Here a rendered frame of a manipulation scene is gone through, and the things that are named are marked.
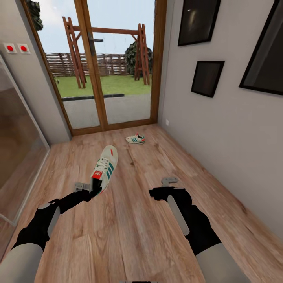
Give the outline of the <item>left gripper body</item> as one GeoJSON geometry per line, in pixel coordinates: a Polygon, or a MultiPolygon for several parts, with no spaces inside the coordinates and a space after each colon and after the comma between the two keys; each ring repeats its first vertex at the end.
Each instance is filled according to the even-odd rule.
{"type": "Polygon", "coordinates": [[[85,189],[78,191],[78,192],[73,192],[67,195],[66,197],[70,199],[72,207],[76,206],[82,201],[89,202],[91,200],[89,190],[85,190],[85,189]]]}

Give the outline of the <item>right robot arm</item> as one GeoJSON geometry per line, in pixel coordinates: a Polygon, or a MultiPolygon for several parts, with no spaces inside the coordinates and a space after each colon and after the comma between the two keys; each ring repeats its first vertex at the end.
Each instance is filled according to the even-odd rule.
{"type": "Polygon", "coordinates": [[[211,228],[208,217],[196,205],[175,176],[163,177],[162,187],[149,190],[155,200],[168,202],[184,236],[189,240],[206,283],[252,283],[211,228]]]}

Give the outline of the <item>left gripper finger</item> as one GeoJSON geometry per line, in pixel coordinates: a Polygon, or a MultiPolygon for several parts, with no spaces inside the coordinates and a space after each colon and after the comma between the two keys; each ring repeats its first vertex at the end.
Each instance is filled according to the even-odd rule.
{"type": "Polygon", "coordinates": [[[90,199],[94,198],[101,190],[102,190],[102,187],[97,188],[94,191],[91,191],[90,192],[90,199]]]}

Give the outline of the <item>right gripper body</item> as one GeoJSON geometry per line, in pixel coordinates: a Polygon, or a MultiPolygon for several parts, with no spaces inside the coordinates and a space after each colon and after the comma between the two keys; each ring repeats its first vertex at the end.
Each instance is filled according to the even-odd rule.
{"type": "MultiPolygon", "coordinates": [[[[153,189],[153,194],[154,194],[154,199],[155,200],[160,200],[160,199],[164,199],[164,193],[167,189],[169,188],[174,188],[174,187],[157,187],[153,189]]],[[[166,201],[166,200],[165,200],[166,201]]]]}

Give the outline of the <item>gym shoe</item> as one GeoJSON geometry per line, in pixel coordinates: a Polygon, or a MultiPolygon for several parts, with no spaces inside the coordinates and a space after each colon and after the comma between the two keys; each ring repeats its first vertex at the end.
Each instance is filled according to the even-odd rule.
{"type": "Polygon", "coordinates": [[[89,191],[94,191],[102,187],[102,190],[97,194],[103,193],[110,182],[112,173],[114,172],[118,163],[118,152],[113,145],[108,145],[102,151],[93,173],[90,177],[89,191]]]}
{"type": "Polygon", "coordinates": [[[145,143],[144,136],[141,136],[139,134],[136,134],[136,135],[131,136],[131,137],[127,137],[126,140],[129,143],[137,143],[137,144],[144,144],[145,143]]]}

